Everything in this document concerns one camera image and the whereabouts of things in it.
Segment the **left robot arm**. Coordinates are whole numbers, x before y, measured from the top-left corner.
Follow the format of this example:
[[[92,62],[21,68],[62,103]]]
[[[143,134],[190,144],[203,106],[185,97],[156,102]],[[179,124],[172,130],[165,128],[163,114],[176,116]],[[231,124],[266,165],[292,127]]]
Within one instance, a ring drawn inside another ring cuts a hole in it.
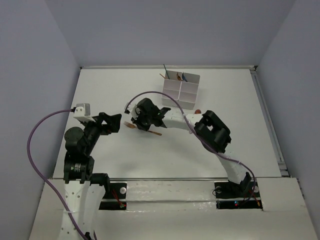
[[[94,240],[95,218],[111,185],[107,173],[93,172],[95,160],[91,153],[100,136],[119,132],[122,116],[104,112],[91,116],[83,107],[77,107],[73,117],[84,128],[72,127],[64,134],[64,193],[58,195],[64,213],[58,239]]]

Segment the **copper fork long handle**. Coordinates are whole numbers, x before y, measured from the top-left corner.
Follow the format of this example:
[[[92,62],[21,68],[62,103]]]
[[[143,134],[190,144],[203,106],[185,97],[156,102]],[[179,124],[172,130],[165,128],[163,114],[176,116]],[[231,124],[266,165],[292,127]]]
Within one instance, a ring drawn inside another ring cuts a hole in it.
[[[137,129],[137,128],[138,128],[136,125],[134,125],[134,124],[132,124],[132,123],[129,123],[129,122],[127,122],[127,121],[125,121],[123,124],[124,124],[125,126],[127,126],[128,128],[131,128],[131,129]],[[152,130],[147,130],[147,132],[149,132],[149,133],[151,133],[151,134],[154,134],[154,135],[157,135],[157,136],[162,136],[161,133],[155,132],[155,131],[152,131]]]

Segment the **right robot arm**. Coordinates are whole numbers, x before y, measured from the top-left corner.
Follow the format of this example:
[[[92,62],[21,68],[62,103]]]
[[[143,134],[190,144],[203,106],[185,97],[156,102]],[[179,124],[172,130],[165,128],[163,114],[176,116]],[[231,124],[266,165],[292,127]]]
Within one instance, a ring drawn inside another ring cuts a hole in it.
[[[180,106],[159,108],[151,99],[144,98],[135,105],[127,103],[124,113],[130,115],[132,123],[142,131],[151,126],[189,131],[207,151],[217,156],[227,174],[226,192],[235,196],[253,195],[257,180],[242,162],[225,155],[232,140],[231,131],[213,111],[187,114]]]

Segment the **dark blue fork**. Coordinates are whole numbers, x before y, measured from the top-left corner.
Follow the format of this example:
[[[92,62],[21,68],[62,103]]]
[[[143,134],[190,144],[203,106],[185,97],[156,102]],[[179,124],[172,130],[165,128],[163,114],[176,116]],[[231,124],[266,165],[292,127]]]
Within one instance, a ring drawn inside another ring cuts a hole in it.
[[[185,74],[184,74],[184,73],[182,73],[181,77],[182,77],[182,80],[183,80],[184,82],[187,82],[187,79],[186,79],[186,77],[185,77]]]

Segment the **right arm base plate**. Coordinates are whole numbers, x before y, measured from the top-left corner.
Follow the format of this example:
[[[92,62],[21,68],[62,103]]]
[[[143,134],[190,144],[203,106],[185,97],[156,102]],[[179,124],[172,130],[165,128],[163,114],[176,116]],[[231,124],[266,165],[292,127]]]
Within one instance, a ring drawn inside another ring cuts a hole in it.
[[[212,194],[216,198],[218,210],[263,209],[258,183],[251,181],[246,190],[241,191],[228,181],[214,183]]]

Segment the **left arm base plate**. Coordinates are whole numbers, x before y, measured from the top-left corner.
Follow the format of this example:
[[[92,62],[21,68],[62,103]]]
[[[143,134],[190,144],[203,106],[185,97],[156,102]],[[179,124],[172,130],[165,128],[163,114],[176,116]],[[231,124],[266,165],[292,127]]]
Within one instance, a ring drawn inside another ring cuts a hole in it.
[[[102,211],[125,211],[127,209],[127,183],[112,181],[110,190],[104,194],[99,205]]]

